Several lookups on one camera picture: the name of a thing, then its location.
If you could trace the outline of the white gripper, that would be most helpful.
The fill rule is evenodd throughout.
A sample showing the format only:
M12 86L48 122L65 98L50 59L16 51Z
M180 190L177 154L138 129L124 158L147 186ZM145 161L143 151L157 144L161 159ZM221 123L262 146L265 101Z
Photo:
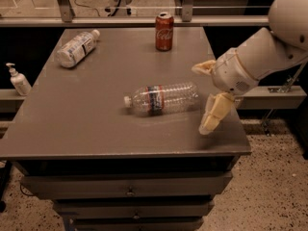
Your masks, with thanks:
M235 48L230 48L216 61L209 60L195 64L192 72L211 75L214 85L222 91L227 91L208 96L199 125L201 135L212 133L229 114L234 107L234 95L245 94L258 84L258 81L244 68Z

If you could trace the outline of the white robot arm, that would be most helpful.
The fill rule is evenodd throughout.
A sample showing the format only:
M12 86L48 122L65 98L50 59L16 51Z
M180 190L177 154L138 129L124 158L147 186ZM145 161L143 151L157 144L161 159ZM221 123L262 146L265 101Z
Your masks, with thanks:
M307 61L308 0L274 0L269 8L269 26L215 60L192 67L212 78L219 89L209 95L199 133L212 133L234 106L235 97L257 87L273 72Z

